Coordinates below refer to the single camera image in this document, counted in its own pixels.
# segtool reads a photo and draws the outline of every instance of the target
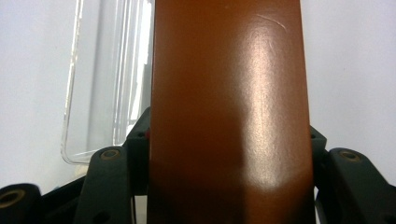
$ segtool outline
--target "leather surface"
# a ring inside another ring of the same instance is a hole
[[[299,1],[156,0],[148,223],[313,223]]]

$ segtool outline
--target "white background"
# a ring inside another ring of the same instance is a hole
[[[311,124],[396,184],[396,1],[302,0]],[[60,154],[75,2],[0,0],[0,188],[70,180]]]

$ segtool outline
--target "transparent plastic case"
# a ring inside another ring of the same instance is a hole
[[[62,155],[121,145],[150,104],[153,0],[77,0]]]

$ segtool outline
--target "metal bolt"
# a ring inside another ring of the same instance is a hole
[[[339,152],[340,156],[348,161],[360,161],[361,157],[351,151],[342,150]]]
[[[100,155],[100,158],[104,161],[114,160],[120,155],[120,152],[116,149],[109,149]]]
[[[0,196],[0,209],[10,207],[19,202],[25,195],[23,189],[12,189]]]

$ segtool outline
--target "scratch mark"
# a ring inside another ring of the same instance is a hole
[[[273,23],[279,25],[280,27],[282,27],[282,28],[285,30],[285,32],[287,31],[287,30],[286,30],[286,26],[283,25],[282,23],[280,23],[279,21],[273,20],[273,19],[268,18],[268,17],[264,17],[263,15],[260,15],[260,14],[256,14],[256,16],[258,16],[258,17],[260,17],[260,18],[263,18],[263,19],[265,19],[265,20],[267,20],[267,21],[271,21],[271,22],[273,22]]]

